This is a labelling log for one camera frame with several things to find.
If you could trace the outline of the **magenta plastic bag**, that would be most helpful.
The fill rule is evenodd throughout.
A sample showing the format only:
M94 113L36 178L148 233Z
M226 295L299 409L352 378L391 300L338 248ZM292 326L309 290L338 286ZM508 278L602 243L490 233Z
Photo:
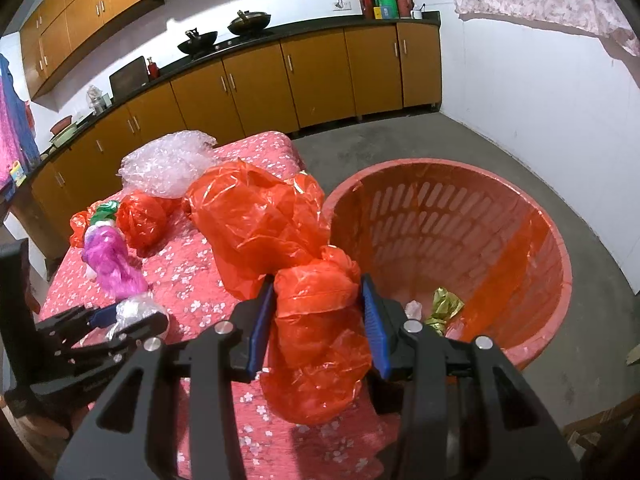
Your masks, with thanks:
M132 263L125 237L116 226L90 226L81 258L96 274L102 290L116 300L137 296L149 289L142 271Z

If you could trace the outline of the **olive green plastic bag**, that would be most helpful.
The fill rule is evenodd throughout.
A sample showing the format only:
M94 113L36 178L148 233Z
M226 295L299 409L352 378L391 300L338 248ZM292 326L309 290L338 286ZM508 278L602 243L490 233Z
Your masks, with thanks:
M448 289L439 287L434 291L432 310L423 323L440 336L446 335L448 324L462 311L464 302Z

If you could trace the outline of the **large orange plastic bag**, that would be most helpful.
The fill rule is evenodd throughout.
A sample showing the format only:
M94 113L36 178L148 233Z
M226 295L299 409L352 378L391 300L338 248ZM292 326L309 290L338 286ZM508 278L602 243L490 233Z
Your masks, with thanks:
M323 202L310 174L281 179L241 159L209 168L183 197L232 296L252 299L273 276L262 394L274 414L307 426L344 411L372 362L360 267L331 244Z

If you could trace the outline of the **clear bubble wrap bundle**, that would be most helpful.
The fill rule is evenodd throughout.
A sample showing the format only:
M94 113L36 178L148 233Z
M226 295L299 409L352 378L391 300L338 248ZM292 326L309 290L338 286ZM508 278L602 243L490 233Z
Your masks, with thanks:
M126 190L180 198L207 169L223 160L213 136L200 130L182 130L165 134L126 155L117 175Z

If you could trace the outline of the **white plastic bag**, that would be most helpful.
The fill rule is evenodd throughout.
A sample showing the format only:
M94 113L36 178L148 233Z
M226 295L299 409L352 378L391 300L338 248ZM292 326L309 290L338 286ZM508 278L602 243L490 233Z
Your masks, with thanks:
M166 318L167 324L170 324L169 313L154 300L152 292L144 292L122 300L116 306L115 323L108 328L105 339L112 340L124 328L134 325L154 313L161 313Z

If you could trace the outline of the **red floral tablecloth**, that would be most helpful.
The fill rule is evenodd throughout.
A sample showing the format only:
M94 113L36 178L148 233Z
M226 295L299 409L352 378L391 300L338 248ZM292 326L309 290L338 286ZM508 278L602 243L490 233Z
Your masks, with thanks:
M288 179L305 169L292 141L267 131L218 148L215 158L243 159ZM172 218L160 248L142 258L154 300L170 314L168 344L198 336L228 318L238 300L219 278L213 251L181 211ZM78 304L103 307L113 298L88 278L81 251L71 247L58 268L40 311L50 318ZM273 415L260 383L233 384L239 444L247 479L376 479L382 451L392 444L399 419L375 414L366 389L334 419L318 426L293 425Z

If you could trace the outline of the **stacked plastic basins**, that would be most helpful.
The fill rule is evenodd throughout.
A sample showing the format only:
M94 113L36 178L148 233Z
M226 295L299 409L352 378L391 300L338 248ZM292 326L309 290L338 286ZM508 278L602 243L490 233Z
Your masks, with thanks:
M77 130L77 125L73 122L73 117L68 115L57 122L52 128L51 144L59 148L65 142L70 140Z

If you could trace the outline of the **pink blue hanging cloth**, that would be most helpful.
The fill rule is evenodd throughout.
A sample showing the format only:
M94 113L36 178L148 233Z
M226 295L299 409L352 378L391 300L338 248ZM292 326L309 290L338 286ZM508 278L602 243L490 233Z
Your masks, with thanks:
M14 182L11 169L18 162L25 174L40 163L35 123L29 105L14 88L8 59L1 55L1 185Z

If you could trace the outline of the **clear glass jar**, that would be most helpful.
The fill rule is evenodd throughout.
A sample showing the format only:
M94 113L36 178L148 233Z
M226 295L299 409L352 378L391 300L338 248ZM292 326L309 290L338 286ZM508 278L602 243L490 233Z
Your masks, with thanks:
M104 113L112 106L111 97L93 84L88 87L86 100L95 115Z

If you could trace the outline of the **red sauce bottle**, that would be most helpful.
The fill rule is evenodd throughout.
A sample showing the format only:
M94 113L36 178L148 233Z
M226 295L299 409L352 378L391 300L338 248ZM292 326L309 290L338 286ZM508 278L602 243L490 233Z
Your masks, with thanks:
M152 58L146 59L146 65L148 66L149 78L151 80L157 79L160 76L160 69L157 67Z

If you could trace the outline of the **wooden lower cabinets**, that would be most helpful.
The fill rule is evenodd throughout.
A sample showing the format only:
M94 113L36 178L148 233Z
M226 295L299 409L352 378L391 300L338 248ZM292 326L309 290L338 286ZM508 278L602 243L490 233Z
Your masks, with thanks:
M85 122L16 190L8 211L48 259L66 253L70 216L115 193L122 158L183 129L228 144L442 102L440 23L322 18L268 29L160 78Z

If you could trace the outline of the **wooden cabinets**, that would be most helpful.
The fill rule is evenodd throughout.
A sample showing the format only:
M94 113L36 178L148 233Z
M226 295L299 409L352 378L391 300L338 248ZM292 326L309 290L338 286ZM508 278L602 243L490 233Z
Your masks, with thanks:
M20 30L29 99L51 91L83 58L164 0L43 0Z
M8 211L48 259L66 253L70 216L115 193L122 158L183 129L228 144L442 102L440 23L322 18L268 29L160 78L85 122L16 190Z

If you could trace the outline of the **black lidded wok right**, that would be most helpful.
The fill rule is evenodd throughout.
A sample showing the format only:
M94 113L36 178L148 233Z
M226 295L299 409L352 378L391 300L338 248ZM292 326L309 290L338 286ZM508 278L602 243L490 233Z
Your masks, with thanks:
M238 17L228 25L228 29L238 37L254 37L261 34L270 21L271 15L266 12L239 11Z

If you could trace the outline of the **white mug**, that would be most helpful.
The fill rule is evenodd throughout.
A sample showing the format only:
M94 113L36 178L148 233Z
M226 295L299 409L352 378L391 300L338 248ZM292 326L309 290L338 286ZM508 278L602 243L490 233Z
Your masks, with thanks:
M425 16L425 4L422 3L420 6L416 6L412 11L411 11L411 16L414 20L423 20L424 16Z

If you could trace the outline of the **wooden upper cabinets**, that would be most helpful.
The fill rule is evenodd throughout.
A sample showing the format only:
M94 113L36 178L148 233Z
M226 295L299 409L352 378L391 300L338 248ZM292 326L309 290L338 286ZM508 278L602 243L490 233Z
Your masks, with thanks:
M51 91L83 58L164 0L43 0L20 30L29 99Z

